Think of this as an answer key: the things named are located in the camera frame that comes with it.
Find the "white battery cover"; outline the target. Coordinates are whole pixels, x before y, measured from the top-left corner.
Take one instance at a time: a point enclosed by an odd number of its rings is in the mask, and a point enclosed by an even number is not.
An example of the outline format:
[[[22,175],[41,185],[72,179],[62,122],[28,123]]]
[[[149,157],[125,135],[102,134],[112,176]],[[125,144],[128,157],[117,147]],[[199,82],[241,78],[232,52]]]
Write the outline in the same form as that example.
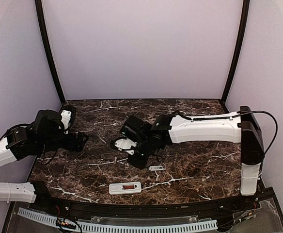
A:
[[[164,170],[163,166],[149,166],[149,171],[162,171]]]

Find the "white remote control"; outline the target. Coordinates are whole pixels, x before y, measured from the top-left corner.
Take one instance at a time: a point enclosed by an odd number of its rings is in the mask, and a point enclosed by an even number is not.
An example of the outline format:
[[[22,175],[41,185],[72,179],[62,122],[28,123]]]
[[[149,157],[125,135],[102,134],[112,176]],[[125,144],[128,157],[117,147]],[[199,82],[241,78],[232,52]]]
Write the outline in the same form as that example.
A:
[[[109,194],[111,195],[136,194],[141,191],[142,185],[140,182],[111,183],[109,185]]]

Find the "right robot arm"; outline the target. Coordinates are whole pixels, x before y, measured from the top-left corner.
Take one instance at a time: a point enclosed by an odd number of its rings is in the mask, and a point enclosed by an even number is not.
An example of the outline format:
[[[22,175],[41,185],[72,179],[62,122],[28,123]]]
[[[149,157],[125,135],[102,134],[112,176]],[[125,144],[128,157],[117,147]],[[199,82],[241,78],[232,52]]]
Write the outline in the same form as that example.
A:
[[[234,207],[243,211],[252,203],[262,163],[269,150],[264,147],[262,130],[254,116],[256,113],[248,106],[241,106],[237,112],[212,116],[185,116],[174,111],[158,116],[152,124],[129,116],[120,129],[122,137],[112,146],[129,154],[129,164],[144,169],[149,157],[167,145],[191,141],[239,143],[241,194],[234,199]]]

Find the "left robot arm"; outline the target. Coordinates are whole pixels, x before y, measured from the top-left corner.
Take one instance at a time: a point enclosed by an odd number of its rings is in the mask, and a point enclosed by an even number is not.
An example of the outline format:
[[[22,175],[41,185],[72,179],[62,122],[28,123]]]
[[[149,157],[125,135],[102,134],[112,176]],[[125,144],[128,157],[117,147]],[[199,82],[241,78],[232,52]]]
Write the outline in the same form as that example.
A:
[[[59,149],[81,152],[89,137],[82,132],[71,132],[74,109],[38,111],[34,122],[9,128],[0,138],[0,167],[28,156],[39,158]],[[55,207],[55,201],[44,182],[0,182],[0,201],[36,203],[45,212]]]

